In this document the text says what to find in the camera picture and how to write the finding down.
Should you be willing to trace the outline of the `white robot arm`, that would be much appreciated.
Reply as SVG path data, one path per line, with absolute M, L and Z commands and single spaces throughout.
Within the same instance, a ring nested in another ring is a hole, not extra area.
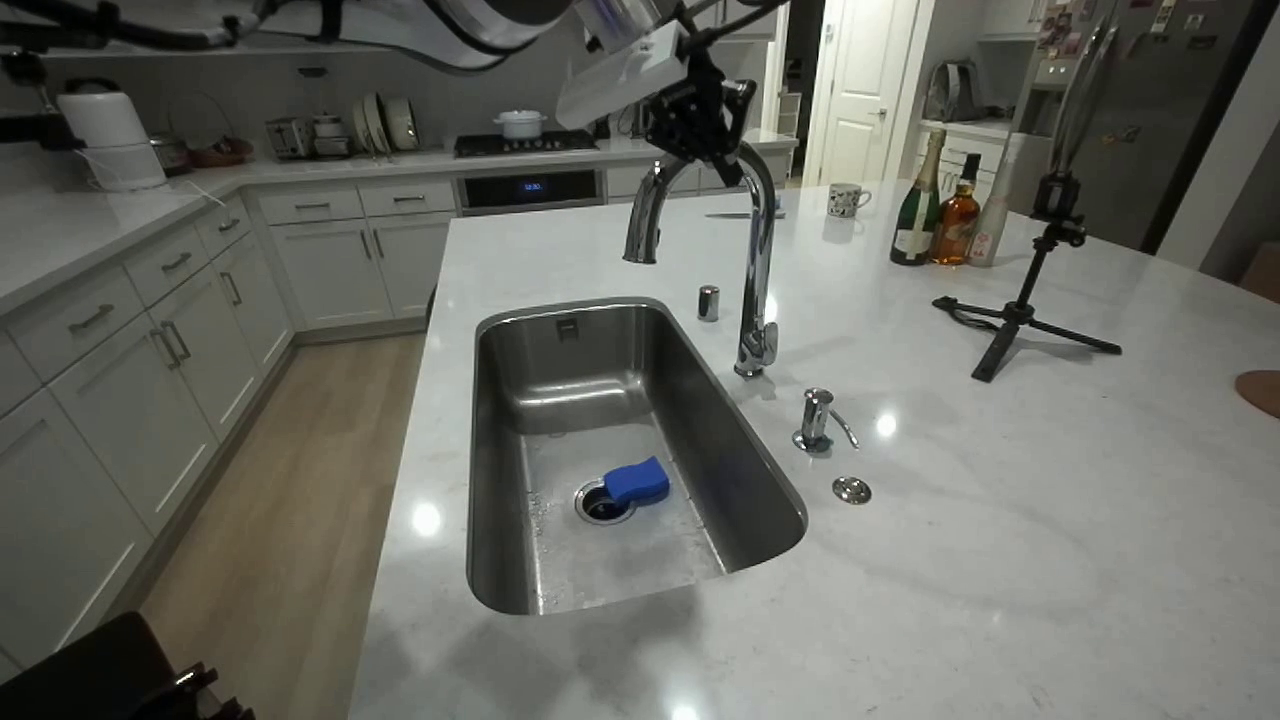
M 715 69 L 721 27 L 700 27 L 683 0 L 248 0 L 248 12 L 276 35 L 396 49 L 458 72 L 498 69 L 581 20 L 589 59 L 559 85 L 566 127 L 645 106 L 645 140 L 666 156 L 723 183 L 749 171 L 757 85 Z

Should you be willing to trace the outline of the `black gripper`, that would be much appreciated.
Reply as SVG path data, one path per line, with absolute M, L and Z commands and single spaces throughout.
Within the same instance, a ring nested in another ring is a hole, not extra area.
M 645 140 L 676 158 L 710 164 L 728 189 L 744 179 L 737 147 L 757 85 L 732 78 L 710 50 L 688 59 L 688 77 L 645 102 Z

